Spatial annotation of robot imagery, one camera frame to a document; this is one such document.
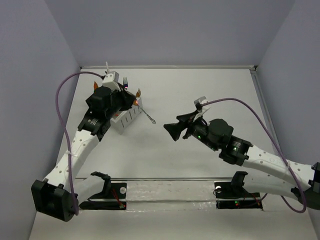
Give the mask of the gold metal spoon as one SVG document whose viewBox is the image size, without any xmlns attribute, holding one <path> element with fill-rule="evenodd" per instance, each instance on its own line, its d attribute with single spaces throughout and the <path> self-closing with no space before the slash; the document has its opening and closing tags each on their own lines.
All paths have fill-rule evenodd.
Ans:
<svg viewBox="0 0 320 240">
<path fill-rule="evenodd" d="M 137 106 L 138 109 L 141 110 L 148 117 L 152 124 L 156 124 L 156 121 L 140 106 L 139 101 L 137 99 L 133 102 L 133 105 Z"/>
</svg>

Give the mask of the gold metal fork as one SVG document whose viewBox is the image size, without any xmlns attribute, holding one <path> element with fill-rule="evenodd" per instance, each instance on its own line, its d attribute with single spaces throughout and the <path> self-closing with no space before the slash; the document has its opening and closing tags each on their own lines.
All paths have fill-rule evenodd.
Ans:
<svg viewBox="0 0 320 240">
<path fill-rule="evenodd" d="M 137 98 L 139 98 L 141 96 L 141 90 L 138 89 L 137 92 L 136 92 L 136 95 L 135 95 Z"/>
</svg>

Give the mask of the iridescent metal fork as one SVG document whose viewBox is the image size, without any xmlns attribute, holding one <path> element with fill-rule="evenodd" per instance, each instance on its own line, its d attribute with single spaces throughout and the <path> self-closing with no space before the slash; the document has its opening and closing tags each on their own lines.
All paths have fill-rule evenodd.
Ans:
<svg viewBox="0 0 320 240">
<path fill-rule="evenodd" d="M 127 79 L 127 77 L 123 77 L 122 78 L 122 83 L 123 83 L 123 87 L 125 89 L 128 89 L 128 79 Z"/>
</svg>

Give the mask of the orange plastic knife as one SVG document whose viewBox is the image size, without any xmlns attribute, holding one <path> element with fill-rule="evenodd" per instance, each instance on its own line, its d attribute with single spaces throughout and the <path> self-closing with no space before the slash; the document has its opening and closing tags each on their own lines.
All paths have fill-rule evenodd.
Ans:
<svg viewBox="0 0 320 240">
<path fill-rule="evenodd" d="M 99 87 L 99 86 L 98 86 L 97 82 L 94 82 L 94 84 L 93 84 L 93 89 L 96 90 L 98 87 Z"/>
</svg>

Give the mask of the white chopstick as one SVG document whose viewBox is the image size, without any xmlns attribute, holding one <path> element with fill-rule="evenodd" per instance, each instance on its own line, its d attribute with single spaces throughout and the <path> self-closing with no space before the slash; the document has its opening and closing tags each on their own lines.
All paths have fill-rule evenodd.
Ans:
<svg viewBox="0 0 320 240">
<path fill-rule="evenodd" d="M 105 62 L 105 66 L 106 66 L 105 73 L 108 74 L 110 72 L 108 61 Z"/>
</svg>

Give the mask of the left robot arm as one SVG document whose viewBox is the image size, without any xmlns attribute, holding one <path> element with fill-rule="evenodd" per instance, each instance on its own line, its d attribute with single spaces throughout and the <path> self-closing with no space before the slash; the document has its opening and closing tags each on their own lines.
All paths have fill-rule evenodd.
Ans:
<svg viewBox="0 0 320 240">
<path fill-rule="evenodd" d="M 77 174 L 91 151 L 101 142 L 111 127 L 112 117 L 132 108 L 136 96 L 124 88 L 112 90 L 98 87 L 86 99 L 88 109 L 77 127 L 73 140 L 67 140 L 67 150 L 52 171 L 31 186 L 37 212 L 68 222 L 78 215 L 80 204 L 97 195 L 104 198 L 111 191 L 111 177 L 94 171 L 77 184 Z"/>
</svg>

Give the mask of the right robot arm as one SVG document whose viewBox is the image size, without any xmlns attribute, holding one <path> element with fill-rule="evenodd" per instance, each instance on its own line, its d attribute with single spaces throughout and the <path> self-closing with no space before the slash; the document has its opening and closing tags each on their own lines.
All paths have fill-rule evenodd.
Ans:
<svg viewBox="0 0 320 240">
<path fill-rule="evenodd" d="M 206 122 L 195 112 L 177 116 L 177 123 L 164 124 L 164 129 L 177 141 L 194 137 L 213 151 L 219 151 L 224 162 L 259 174 L 236 171 L 229 182 L 216 187 L 219 199 L 239 199 L 254 193 L 278 195 L 302 203 L 308 208 L 320 208 L 320 164 L 302 164 L 283 161 L 279 156 L 268 153 L 249 141 L 233 135 L 233 127 L 221 118 Z"/>
</svg>

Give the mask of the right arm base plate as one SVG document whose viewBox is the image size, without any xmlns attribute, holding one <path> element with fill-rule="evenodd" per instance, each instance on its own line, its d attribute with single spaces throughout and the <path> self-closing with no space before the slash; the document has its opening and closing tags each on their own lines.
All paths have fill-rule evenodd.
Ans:
<svg viewBox="0 0 320 240">
<path fill-rule="evenodd" d="M 212 193 L 218 210 L 263 209 L 260 193 L 232 188 L 231 182 L 216 182 Z"/>
</svg>

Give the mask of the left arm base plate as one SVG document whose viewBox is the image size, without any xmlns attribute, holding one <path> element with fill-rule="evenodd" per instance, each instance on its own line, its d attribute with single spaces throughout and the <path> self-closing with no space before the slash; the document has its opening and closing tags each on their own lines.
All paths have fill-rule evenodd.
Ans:
<svg viewBox="0 0 320 240">
<path fill-rule="evenodd" d="M 94 171 L 75 186 L 81 210 L 124 211 L 127 183 L 113 181 L 108 174 Z"/>
</svg>

